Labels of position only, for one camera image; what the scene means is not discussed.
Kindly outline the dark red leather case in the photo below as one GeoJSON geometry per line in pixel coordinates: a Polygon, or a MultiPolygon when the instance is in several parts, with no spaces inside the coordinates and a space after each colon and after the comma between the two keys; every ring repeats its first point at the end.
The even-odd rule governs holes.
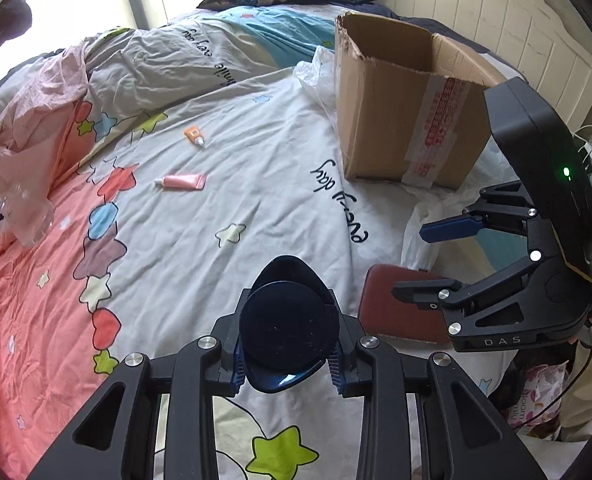
{"type": "Polygon", "coordinates": [[[433,274],[392,264],[375,264],[367,272],[359,304],[358,319],[366,333],[399,339],[448,344],[442,314],[418,309],[392,295],[398,282],[433,280],[433,274]]]}

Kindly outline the dark blue shampoo bottle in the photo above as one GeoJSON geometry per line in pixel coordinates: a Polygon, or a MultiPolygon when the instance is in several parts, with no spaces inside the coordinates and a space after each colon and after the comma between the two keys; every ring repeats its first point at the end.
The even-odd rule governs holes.
{"type": "Polygon", "coordinates": [[[331,355],[338,336],[334,294],[295,256],[268,263],[241,307],[238,340],[245,375],[263,393],[307,380],[331,355]]]}

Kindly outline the small orange tube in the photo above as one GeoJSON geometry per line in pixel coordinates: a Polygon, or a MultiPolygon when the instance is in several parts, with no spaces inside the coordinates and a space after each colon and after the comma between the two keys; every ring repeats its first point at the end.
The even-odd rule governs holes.
{"type": "Polygon", "coordinates": [[[206,140],[201,132],[201,130],[197,126],[190,126],[184,130],[184,136],[186,136],[189,142],[198,146],[198,148],[204,148],[206,146],[206,140]]]}

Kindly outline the white plastic bag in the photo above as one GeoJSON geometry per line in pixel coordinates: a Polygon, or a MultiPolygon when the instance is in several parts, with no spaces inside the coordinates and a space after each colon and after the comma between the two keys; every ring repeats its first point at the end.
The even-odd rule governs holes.
{"type": "MultiPolygon", "coordinates": [[[[333,131],[337,133],[335,66],[334,52],[318,46],[312,61],[300,61],[293,69],[293,75],[305,93],[323,110],[333,131]]],[[[515,178],[515,171],[501,154],[497,143],[489,140],[464,184],[456,192],[441,188],[417,188],[396,182],[399,188],[415,198],[411,217],[403,232],[400,263],[413,270],[430,270],[438,258],[440,245],[422,241],[419,236],[421,224],[456,211],[457,206],[464,206],[465,200],[474,198],[486,185],[515,178]]]]}

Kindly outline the brown cardboard box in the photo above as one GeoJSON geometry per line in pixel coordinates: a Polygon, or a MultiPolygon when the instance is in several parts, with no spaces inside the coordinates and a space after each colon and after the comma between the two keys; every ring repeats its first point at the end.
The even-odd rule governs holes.
{"type": "Polygon", "coordinates": [[[337,133],[349,180],[456,190],[490,138],[505,76],[466,44],[364,13],[336,20],[337,133]]]}

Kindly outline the cream white headboard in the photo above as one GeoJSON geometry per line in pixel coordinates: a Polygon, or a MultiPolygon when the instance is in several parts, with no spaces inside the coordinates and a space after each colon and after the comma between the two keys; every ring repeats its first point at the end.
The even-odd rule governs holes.
{"type": "Polygon", "coordinates": [[[585,46],[546,0],[384,0],[433,18],[509,62],[579,131],[592,109],[592,39],[585,46]]]}

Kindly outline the clear plastic container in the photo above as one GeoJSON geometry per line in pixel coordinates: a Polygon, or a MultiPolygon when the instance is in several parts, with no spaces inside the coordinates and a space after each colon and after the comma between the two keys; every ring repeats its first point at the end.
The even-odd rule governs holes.
{"type": "Polygon", "coordinates": [[[24,247],[41,243],[53,224],[54,207],[45,197],[36,196],[15,183],[0,201],[10,232],[24,247]]]}

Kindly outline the small pink tube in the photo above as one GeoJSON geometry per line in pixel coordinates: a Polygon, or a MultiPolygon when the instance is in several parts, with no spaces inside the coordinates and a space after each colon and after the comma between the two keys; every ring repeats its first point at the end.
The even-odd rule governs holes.
{"type": "Polygon", "coordinates": [[[207,182],[205,174],[168,174],[154,180],[154,184],[166,190],[201,191],[207,182]]]}

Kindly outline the cartoon star print duvet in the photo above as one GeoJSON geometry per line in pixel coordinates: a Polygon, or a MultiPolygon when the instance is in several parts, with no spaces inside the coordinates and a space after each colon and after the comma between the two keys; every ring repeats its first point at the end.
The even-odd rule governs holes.
{"type": "MultiPolygon", "coordinates": [[[[335,6],[194,12],[84,44],[75,107],[48,199],[24,247],[0,221],[0,468],[24,479],[130,353],[159,358],[210,332],[280,255],[311,266],[356,314],[367,271],[401,264],[415,198],[348,181],[338,136],[293,75],[334,49],[335,6]],[[197,126],[206,146],[184,136],[197,126]],[[201,191],[168,174],[205,174],[201,191]]],[[[0,80],[0,114],[46,58],[0,80]]],[[[460,280],[490,270],[476,242],[440,245],[460,280]]]]}

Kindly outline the light pink cloth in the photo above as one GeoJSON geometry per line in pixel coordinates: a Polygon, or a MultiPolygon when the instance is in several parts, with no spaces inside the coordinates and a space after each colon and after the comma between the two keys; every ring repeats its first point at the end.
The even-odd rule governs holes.
{"type": "Polygon", "coordinates": [[[15,183],[48,199],[75,107],[86,95],[85,46],[46,58],[0,114],[0,201],[15,183]]]}

